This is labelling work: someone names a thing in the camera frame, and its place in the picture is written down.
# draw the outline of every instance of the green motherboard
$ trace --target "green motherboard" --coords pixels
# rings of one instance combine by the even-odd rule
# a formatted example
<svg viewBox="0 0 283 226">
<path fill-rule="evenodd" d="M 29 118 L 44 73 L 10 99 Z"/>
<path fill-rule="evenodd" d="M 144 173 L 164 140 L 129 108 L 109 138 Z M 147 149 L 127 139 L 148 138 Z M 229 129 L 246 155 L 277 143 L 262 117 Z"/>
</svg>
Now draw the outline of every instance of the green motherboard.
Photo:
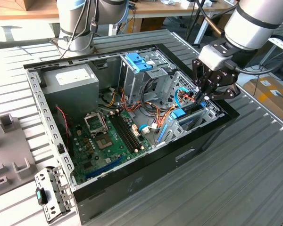
<svg viewBox="0 0 283 226">
<path fill-rule="evenodd" d="M 71 159 L 75 166 L 74 177 L 78 184 L 151 149 L 150 143 L 142 134 L 134 137 L 133 140 L 134 123 L 127 111 L 120 112 L 117 117 L 105 115 L 103 119 L 108 129 L 105 134 L 98 133 L 91 136 L 89 129 L 97 129 L 101 126 L 97 117 L 88 121 L 89 129 L 84 120 L 70 129 L 71 142 L 73 142 Z M 132 147 L 133 143 L 139 146 L 139 150 Z"/>
</svg>

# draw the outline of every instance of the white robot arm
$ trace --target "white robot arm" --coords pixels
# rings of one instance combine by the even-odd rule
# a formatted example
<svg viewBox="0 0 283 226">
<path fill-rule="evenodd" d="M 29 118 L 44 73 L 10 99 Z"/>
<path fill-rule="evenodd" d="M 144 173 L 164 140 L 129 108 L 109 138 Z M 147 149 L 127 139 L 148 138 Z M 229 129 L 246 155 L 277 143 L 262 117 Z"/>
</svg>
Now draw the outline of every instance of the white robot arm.
<svg viewBox="0 0 283 226">
<path fill-rule="evenodd" d="M 192 78 L 204 94 L 199 100 L 234 98 L 240 93 L 235 85 L 239 73 L 260 75 L 274 70 L 254 73 L 243 68 L 269 38 L 283 41 L 282 36 L 273 35 L 282 22 L 283 0 L 241 0 L 225 27 L 223 38 L 206 45 L 199 58 L 192 62 Z M 222 86 L 230 87 L 216 92 Z"/>
<path fill-rule="evenodd" d="M 118 24 L 127 19 L 129 0 L 57 0 L 60 20 L 58 46 L 62 56 L 92 53 L 93 33 L 99 24 Z"/>
</svg>

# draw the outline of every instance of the slotted aluminum table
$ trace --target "slotted aluminum table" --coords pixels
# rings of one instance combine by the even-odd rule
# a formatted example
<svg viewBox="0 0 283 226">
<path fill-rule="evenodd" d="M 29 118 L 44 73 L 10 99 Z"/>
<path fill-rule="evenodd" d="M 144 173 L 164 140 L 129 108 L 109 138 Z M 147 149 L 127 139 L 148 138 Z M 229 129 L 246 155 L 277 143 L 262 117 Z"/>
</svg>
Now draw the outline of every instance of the slotted aluminum table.
<svg viewBox="0 0 283 226">
<path fill-rule="evenodd" d="M 100 37 L 99 52 L 140 44 L 165 44 L 191 66 L 197 52 L 168 30 Z M 34 104 L 23 64 L 58 58 L 43 44 L 0 50 L 0 114 L 20 119 L 38 170 L 56 165 Z M 283 123 L 247 94 L 229 103 L 240 113 L 212 146 L 139 191 L 88 225 L 94 226 L 276 226 L 283 222 Z M 35 183 L 0 196 L 0 226 L 46 225 Z M 72 210 L 52 225 L 80 225 Z"/>
</svg>

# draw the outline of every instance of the ram slot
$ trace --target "ram slot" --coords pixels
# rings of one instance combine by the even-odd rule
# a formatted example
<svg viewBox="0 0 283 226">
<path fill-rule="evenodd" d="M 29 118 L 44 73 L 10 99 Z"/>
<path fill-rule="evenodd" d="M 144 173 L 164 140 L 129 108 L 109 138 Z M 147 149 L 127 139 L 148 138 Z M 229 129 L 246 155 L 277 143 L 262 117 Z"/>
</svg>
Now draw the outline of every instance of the ram slot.
<svg viewBox="0 0 283 226">
<path fill-rule="evenodd" d="M 119 134 L 123 142 L 126 144 L 130 153 L 133 153 L 135 149 L 140 150 L 141 145 L 135 139 L 134 135 L 127 127 L 127 125 L 124 123 L 124 120 L 121 116 L 119 115 L 111 116 L 110 121 L 117 130 L 117 133 Z"/>
</svg>

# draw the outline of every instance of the blue tab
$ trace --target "blue tab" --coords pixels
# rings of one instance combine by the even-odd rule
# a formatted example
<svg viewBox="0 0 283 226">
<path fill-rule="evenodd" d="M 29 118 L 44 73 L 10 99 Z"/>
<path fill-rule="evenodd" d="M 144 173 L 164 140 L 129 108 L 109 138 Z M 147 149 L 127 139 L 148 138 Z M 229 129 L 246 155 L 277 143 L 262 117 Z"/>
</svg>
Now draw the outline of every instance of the blue tab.
<svg viewBox="0 0 283 226">
<path fill-rule="evenodd" d="M 181 108 L 176 109 L 176 110 L 172 111 L 172 113 L 171 113 L 171 116 L 173 117 L 173 119 L 177 119 L 177 118 L 179 118 L 183 115 L 185 115 L 185 112 Z"/>
<path fill-rule="evenodd" d="M 147 70 L 151 70 L 152 66 L 148 65 L 143 57 L 141 57 L 137 53 L 127 53 L 126 57 L 129 61 L 129 63 L 138 71 L 138 72 L 144 72 Z"/>
<path fill-rule="evenodd" d="M 160 140 L 162 139 L 162 136 L 164 135 L 166 129 L 167 129 L 168 125 L 165 124 L 164 128 L 161 131 L 161 134 L 159 135 L 159 138 L 157 139 L 157 142 L 160 142 Z"/>
</svg>

